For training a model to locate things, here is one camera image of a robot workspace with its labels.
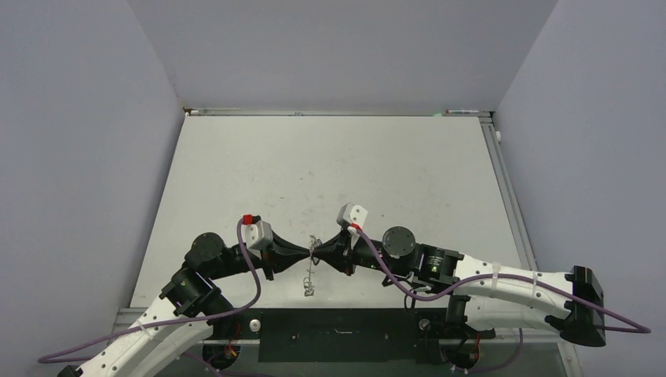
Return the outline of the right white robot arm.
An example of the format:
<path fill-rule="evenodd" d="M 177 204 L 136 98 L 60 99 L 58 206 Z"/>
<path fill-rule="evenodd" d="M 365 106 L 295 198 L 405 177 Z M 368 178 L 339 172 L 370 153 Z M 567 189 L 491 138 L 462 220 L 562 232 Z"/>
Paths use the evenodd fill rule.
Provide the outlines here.
<path fill-rule="evenodd" d="M 471 329 L 531 328 L 552 331 L 580 346 L 606 345 L 603 290 L 588 267 L 542 273 L 485 262 L 467 254 L 417 243 L 405 227 L 365 241 L 353 226 L 313 248 L 313 256 L 346 275 L 356 267 L 388 271 L 386 284 L 409 284 L 421 300 L 448 296 L 445 329 L 463 336 Z"/>

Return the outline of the metal keyring disc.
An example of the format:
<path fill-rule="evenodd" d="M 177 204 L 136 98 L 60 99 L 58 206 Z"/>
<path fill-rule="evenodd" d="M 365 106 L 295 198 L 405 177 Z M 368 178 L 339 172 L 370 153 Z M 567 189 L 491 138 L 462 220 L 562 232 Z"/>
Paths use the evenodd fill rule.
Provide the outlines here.
<path fill-rule="evenodd" d="M 316 236 L 310 236 L 310 241 L 309 241 L 309 264 L 308 268 L 306 270 L 307 275 L 303 279 L 303 289 L 304 289 L 304 296 L 305 297 L 313 297 L 315 294 L 315 287 L 313 285 L 313 280 L 312 276 L 314 274 L 313 268 L 319 264 L 319 259 L 314 257 L 313 252 L 317 247 L 319 247 L 322 244 L 321 239 L 317 238 Z"/>

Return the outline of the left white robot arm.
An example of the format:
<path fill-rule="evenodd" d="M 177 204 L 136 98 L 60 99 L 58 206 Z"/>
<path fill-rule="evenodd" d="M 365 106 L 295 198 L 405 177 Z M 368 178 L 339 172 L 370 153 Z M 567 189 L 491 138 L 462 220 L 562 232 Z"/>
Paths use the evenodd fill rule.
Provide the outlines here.
<path fill-rule="evenodd" d="M 309 249 L 272 232 L 239 236 L 234 247 L 228 247 L 216 233 L 203 233 L 192 242 L 181 268 L 129 328 L 71 351 L 109 341 L 105 349 L 90 358 L 72 359 L 68 358 L 71 351 L 65 350 L 41 357 L 40 362 L 63 362 L 61 376 L 154 376 L 194 343 L 231 333 L 235 319 L 261 296 L 258 270 L 272 279 L 310 255 Z M 215 280 L 241 273 L 251 274 L 255 294 L 248 303 L 235 307 Z"/>

